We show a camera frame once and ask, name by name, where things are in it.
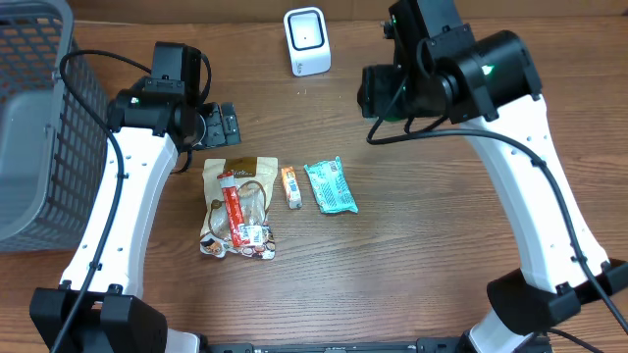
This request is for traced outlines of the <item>red stick packet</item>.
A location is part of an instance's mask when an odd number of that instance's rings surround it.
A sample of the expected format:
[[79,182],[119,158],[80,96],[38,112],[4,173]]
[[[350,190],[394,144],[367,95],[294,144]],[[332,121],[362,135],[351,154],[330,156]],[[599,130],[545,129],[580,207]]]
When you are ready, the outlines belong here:
[[226,204],[232,243],[234,247],[241,247],[244,244],[241,235],[244,217],[239,203],[235,177],[232,172],[226,172],[218,175],[217,180],[221,186]]

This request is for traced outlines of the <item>brown white snack pouch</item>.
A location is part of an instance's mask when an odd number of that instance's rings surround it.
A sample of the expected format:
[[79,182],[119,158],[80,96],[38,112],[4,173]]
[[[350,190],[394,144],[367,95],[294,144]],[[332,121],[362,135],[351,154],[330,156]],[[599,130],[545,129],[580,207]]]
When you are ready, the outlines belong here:
[[[234,247],[228,214],[217,176],[232,172],[244,217],[241,228],[244,244]],[[223,258],[229,253],[247,258],[272,260],[276,242],[269,224],[269,209],[278,174],[275,157],[208,159],[204,162],[203,183],[207,213],[200,232],[199,249],[206,255]]]

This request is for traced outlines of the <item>small orange snack packet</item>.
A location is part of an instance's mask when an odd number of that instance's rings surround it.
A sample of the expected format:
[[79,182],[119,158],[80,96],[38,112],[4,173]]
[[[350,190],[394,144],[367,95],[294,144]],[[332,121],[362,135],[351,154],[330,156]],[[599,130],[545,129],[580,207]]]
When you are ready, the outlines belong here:
[[294,168],[282,168],[281,173],[288,207],[293,210],[300,209],[302,207],[302,198]]

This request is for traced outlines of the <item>teal orange snack pack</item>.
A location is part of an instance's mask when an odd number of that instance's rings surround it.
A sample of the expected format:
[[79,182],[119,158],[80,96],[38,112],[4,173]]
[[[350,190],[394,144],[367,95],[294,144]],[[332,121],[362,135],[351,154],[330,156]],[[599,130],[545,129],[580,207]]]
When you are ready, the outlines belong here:
[[359,209],[345,179],[342,161],[339,156],[333,160],[305,165],[315,200],[322,214],[351,212]]

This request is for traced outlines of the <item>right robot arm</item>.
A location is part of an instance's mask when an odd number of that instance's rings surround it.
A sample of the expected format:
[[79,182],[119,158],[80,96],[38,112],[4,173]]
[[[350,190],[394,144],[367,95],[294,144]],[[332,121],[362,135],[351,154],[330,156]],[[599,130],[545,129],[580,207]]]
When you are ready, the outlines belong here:
[[364,69],[362,114],[376,123],[427,118],[404,140],[462,136],[484,164],[511,224],[521,265],[487,287],[491,309],[456,341],[459,352],[525,352],[586,304],[627,286],[627,265],[589,230],[560,165],[540,77],[523,41],[503,30],[476,39],[387,24],[394,61]]

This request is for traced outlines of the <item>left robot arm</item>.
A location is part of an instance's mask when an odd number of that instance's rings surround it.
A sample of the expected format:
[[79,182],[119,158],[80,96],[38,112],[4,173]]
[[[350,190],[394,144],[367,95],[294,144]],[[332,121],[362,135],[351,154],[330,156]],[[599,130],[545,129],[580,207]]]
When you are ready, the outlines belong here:
[[107,165],[77,252],[58,288],[34,291],[30,317],[53,352],[204,352],[204,335],[171,329],[143,301],[144,260],[180,153],[238,143],[235,107],[125,89],[107,130]]

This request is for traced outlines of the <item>white barcode scanner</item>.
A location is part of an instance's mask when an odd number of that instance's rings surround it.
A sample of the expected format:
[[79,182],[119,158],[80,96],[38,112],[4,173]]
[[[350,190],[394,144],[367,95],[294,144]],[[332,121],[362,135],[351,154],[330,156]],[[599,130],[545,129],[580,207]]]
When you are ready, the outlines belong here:
[[284,15],[291,71],[313,76],[331,68],[332,56],[325,17],[318,7],[293,9]]

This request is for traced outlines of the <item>grey plastic shopping basket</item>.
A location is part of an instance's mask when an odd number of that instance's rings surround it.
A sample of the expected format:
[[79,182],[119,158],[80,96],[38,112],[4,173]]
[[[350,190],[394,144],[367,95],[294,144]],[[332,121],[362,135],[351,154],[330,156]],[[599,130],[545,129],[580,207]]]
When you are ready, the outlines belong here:
[[87,225],[107,138],[67,91],[105,114],[108,96],[78,50],[67,2],[1,4],[1,250],[71,249]]

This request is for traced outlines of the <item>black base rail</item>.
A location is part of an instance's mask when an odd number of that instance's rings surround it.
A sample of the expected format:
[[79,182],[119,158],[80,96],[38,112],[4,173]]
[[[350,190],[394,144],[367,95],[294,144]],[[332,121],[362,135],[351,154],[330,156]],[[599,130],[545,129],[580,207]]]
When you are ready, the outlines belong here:
[[460,337],[419,338],[414,342],[368,342],[347,344],[253,345],[251,343],[212,344],[210,353],[455,353],[473,352]]

